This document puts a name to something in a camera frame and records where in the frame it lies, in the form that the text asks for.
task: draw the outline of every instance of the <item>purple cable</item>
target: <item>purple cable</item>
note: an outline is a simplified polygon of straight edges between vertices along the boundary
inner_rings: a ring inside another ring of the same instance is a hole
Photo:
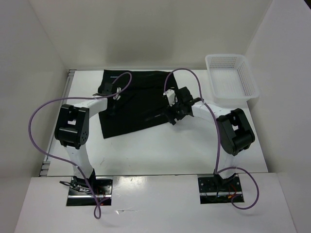
[[[167,85],[167,80],[169,79],[169,77],[175,72],[175,71],[178,71],[178,70],[186,70],[188,72],[190,72],[191,74],[194,75],[195,79],[197,80],[198,82],[198,86],[199,86],[199,94],[200,94],[200,98],[201,98],[201,101],[202,103],[207,107],[207,109],[209,110],[210,114],[212,115],[213,117],[213,120],[214,120],[214,123],[215,123],[215,126],[216,126],[216,131],[217,131],[217,157],[216,157],[216,165],[215,165],[215,174],[219,174],[223,171],[227,171],[227,170],[230,170],[230,169],[238,169],[238,170],[241,170],[241,171],[244,171],[247,175],[249,175],[249,177],[253,180],[255,186],[256,186],[256,190],[257,190],[257,196],[256,196],[256,199],[255,201],[253,202],[253,204],[251,204],[250,206],[247,206],[247,207],[239,207],[239,206],[236,206],[234,203],[233,203],[233,200],[234,198],[236,198],[237,196],[240,196],[241,194],[239,195],[235,195],[234,197],[231,198],[231,203],[234,207],[236,207],[237,209],[240,209],[240,210],[248,210],[250,208],[252,208],[254,205],[256,205],[258,199],[259,199],[259,187],[258,187],[258,184],[257,182],[255,181],[254,177],[248,172],[246,171],[245,169],[241,168],[241,167],[233,167],[233,166],[230,166],[230,167],[226,167],[226,168],[223,168],[221,169],[220,171],[218,171],[218,165],[219,165],[219,159],[220,159],[220,146],[221,146],[221,142],[220,142],[220,132],[219,132],[219,128],[218,128],[218,124],[217,124],[217,119],[216,119],[216,116],[215,114],[213,113],[212,109],[209,107],[209,105],[207,103],[204,102],[204,99],[203,99],[203,96],[202,96],[202,90],[201,90],[201,84],[200,84],[200,81],[199,81],[199,78],[198,76],[190,69],[187,69],[187,68],[178,68],[178,69],[175,69],[173,70],[172,72],[170,72],[168,74],[168,76],[166,77],[165,79],[165,83],[164,83],[164,92],[166,92],[166,85]]]
[[[98,98],[96,98],[96,99],[97,99],[97,100],[100,100],[100,99],[104,99],[104,98],[114,97],[114,96],[116,96],[116,95],[122,93],[124,90],[126,90],[127,87],[130,85],[130,83],[131,83],[131,81],[132,81],[132,74],[131,74],[130,72],[125,72],[125,73],[121,74],[120,76],[118,76],[118,77],[113,81],[112,84],[114,84],[119,78],[121,78],[121,77],[124,76],[125,74],[128,74],[128,75],[130,76],[130,80],[129,80],[129,82],[127,83],[127,85],[126,85],[123,89],[121,89],[119,92],[117,92],[117,93],[115,93],[115,94],[108,95],[108,96],[104,96],[104,97],[98,97]],[[79,170],[79,172],[82,174],[82,176],[83,176],[83,178],[84,178],[84,180],[85,180],[85,182],[86,182],[88,188],[90,189],[91,194],[92,194],[92,196],[93,196],[93,198],[94,198],[94,200],[95,200],[95,202],[96,202],[96,207],[95,207],[95,209],[94,209],[94,217],[95,217],[96,219],[100,219],[101,216],[102,216],[102,211],[101,211],[101,206],[100,206],[100,205],[101,205],[102,202],[104,202],[104,201],[105,201],[106,199],[108,199],[108,198],[103,199],[103,200],[101,200],[100,202],[98,202],[98,200],[97,200],[97,198],[96,198],[96,195],[95,195],[95,193],[94,193],[94,190],[92,189],[90,183],[88,182],[88,180],[87,180],[85,174],[84,174],[83,171],[80,169],[80,167],[79,167],[76,163],[74,163],[74,162],[72,162],[72,161],[70,161],[70,160],[68,160],[68,159],[63,159],[63,158],[60,158],[60,157],[57,157],[57,156],[55,156],[55,155],[52,155],[52,154],[49,154],[49,153],[45,152],[43,149],[41,149],[41,148],[36,144],[36,142],[35,142],[35,140],[34,140],[34,138],[33,138],[32,132],[31,132],[31,124],[32,124],[32,121],[33,121],[34,116],[37,114],[37,112],[38,112],[40,109],[42,109],[42,108],[45,107],[46,105],[48,105],[48,104],[50,104],[50,103],[54,103],[54,102],[60,101],[60,100],[93,100],[93,99],[95,99],[95,98],[92,98],[92,97],[65,97],[65,98],[59,98],[59,99],[50,100],[50,101],[48,101],[48,102],[42,104],[40,107],[38,107],[38,108],[34,111],[34,113],[31,115],[31,117],[30,117],[30,119],[29,119],[29,123],[28,123],[28,135],[29,135],[30,141],[31,141],[31,143],[33,144],[33,146],[34,146],[39,152],[41,152],[42,154],[45,154],[46,156],[49,156],[49,157],[54,158],[54,159],[59,159],[59,160],[61,160],[61,161],[70,163],[70,164],[72,164],[73,166],[77,167],[77,169]],[[98,208],[98,212],[99,212],[99,215],[98,215],[98,216],[96,215],[96,209],[97,209],[97,208]]]

